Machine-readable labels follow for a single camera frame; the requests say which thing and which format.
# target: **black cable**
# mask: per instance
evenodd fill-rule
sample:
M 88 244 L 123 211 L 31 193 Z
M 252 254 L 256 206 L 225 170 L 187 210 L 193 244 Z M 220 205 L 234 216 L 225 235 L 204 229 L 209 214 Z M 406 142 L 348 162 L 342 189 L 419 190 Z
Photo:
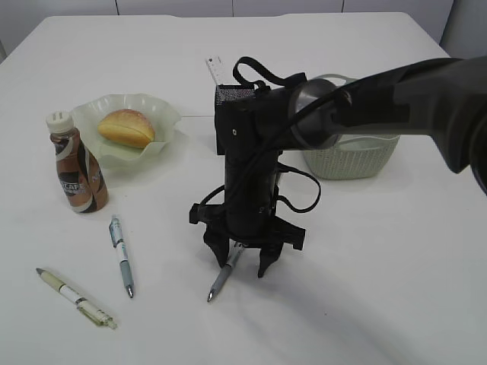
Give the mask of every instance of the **black cable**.
M 310 173 L 306 173 L 304 171 L 298 170 L 296 167 L 284 165 L 283 163 L 280 162 L 278 163 L 278 170 L 282 173 L 296 173 L 298 175 L 302 175 L 304 177 L 307 177 L 308 179 L 311 179 L 318 186 L 318 195 L 312 205 L 303 209 L 296 208 L 295 206 L 293 206 L 293 204 L 289 201 L 289 199 L 287 199 L 283 195 L 278 195 L 277 200 L 286 204 L 288 208 L 291 209 L 294 213 L 307 213 L 315 209 L 315 207 L 318 205 L 318 202 L 320 201 L 321 198 L 321 185 L 320 182 L 317 180 L 317 178 L 311 175 Z
M 299 112 L 294 114 L 273 136 L 269 137 L 266 139 L 266 141 L 261 145 L 260 149 L 256 152 L 252 160 L 245 166 L 245 169 L 243 170 L 242 174 L 240 175 L 239 179 L 237 179 L 237 183 L 234 185 L 233 189 L 228 192 L 228 194 L 225 195 L 225 202 L 218 207 L 215 208 L 214 213 L 215 214 L 220 214 L 223 211 L 227 209 L 227 207 L 230 205 L 230 203 L 237 197 L 237 193 L 242 187 L 244 183 L 247 182 L 247 180 L 250 177 L 250 174 L 252 173 L 253 169 L 256 167 L 256 165 L 259 163 L 260 159 L 263 157 L 263 155 L 269 151 L 274 144 L 274 142 L 281 137 L 281 135 L 286 132 L 288 129 L 290 129 L 294 124 L 297 124 L 299 121 L 302 119 L 306 118 L 309 116 L 312 112 L 314 112 L 316 109 L 318 109 L 320 106 L 330 102 L 334 97 L 334 93 L 330 93 L 325 95 L 324 97 L 320 97 L 316 99 L 314 102 L 306 105 L 303 109 L 301 109 Z M 217 189 L 215 189 L 213 192 L 208 194 L 200 203 L 200 207 L 204 206 L 211 198 L 216 196 L 219 192 L 222 192 L 224 190 L 224 186 L 219 186 Z

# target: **plastic bottle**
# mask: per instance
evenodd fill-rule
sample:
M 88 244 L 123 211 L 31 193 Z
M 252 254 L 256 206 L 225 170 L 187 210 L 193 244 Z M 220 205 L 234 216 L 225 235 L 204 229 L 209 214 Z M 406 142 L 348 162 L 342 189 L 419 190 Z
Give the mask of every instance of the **plastic bottle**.
M 93 154 L 84 146 L 68 112 L 54 112 L 46 118 L 56 147 L 56 170 L 73 211 L 89 213 L 108 202 L 105 180 Z

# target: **table surface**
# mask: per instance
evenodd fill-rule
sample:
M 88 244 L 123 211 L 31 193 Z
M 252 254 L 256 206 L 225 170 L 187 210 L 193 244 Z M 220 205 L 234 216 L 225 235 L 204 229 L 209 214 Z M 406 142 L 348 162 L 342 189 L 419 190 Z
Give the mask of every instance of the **table surface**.
M 0 363 L 485 363 L 487 203 L 470 171 L 450 173 L 426 137 L 402 137 L 376 178 L 323 181 L 309 214 L 279 205 L 307 229 L 304 251 L 285 246 L 257 279 L 258 252 L 247 250 L 206 303 L 218 266 L 188 211 L 224 177 L 210 55 L 228 71 L 253 56 L 277 75 L 354 78 L 446 56 L 404 14 L 46 19 L 0 65 Z M 181 112 L 175 139 L 131 173 L 104 171 L 104 209 L 71 212 L 45 115 L 138 92 Z M 307 169 L 299 152 L 283 161 Z M 314 199 L 298 176 L 281 186 L 297 206 Z M 113 213 L 123 218 L 133 300 L 110 243 Z M 95 328 L 36 267 L 68 279 L 119 328 Z

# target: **bread roll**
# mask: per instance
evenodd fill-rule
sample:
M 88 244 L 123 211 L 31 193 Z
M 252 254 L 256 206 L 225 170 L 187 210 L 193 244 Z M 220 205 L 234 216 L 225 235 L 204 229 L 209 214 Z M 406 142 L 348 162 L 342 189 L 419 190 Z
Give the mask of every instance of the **bread roll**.
M 155 138 L 155 131 L 144 114 L 131 109 L 116 110 L 98 124 L 98 132 L 116 143 L 145 148 Z

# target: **ballpoint pen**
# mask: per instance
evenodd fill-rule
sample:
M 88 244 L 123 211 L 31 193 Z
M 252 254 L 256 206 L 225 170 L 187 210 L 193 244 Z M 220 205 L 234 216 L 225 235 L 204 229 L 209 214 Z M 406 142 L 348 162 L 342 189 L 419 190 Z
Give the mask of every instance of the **ballpoint pen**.
M 123 286 L 127 290 L 129 297 L 134 297 L 134 281 L 132 279 L 132 271 L 130 270 L 129 257 L 127 256 L 127 250 L 125 242 L 122 237 L 122 228 L 120 228 L 120 220 L 114 214 L 112 215 L 112 221 L 108 227 L 110 236 L 112 237 L 113 247 L 119 256 L 120 271 L 122 272 Z
M 237 264 L 238 259 L 240 258 L 240 254 L 244 250 L 245 246 L 243 246 L 241 243 L 235 243 L 234 249 L 230 257 L 228 258 L 227 263 L 223 266 L 223 268 L 221 268 L 220 274 L 218 274 L 218 277 L 210 288 L 208 298 L 206 299 L 208 303 L 211 302 L 218 295 L 226 280 L 230 276 L 231 272 L 234 270 L 234 267 Z
M 63 281 L 58 279 L 56 276 L 43 270 L 41 268 L 36 268 L 37 274 L 40 278 L 48 284 L 52 289 L 60 293 L 64 298 L 69 300 L 71 303 L 75 304 L 78 310 L 88 317 L 95 325 L 107 325 L 111 329 L 116 329 L 116 323 L 113 318 L 108 316 L 104 311 L 98 309 L 95 305 L 88 302 L 81 295 L 76 293 Z

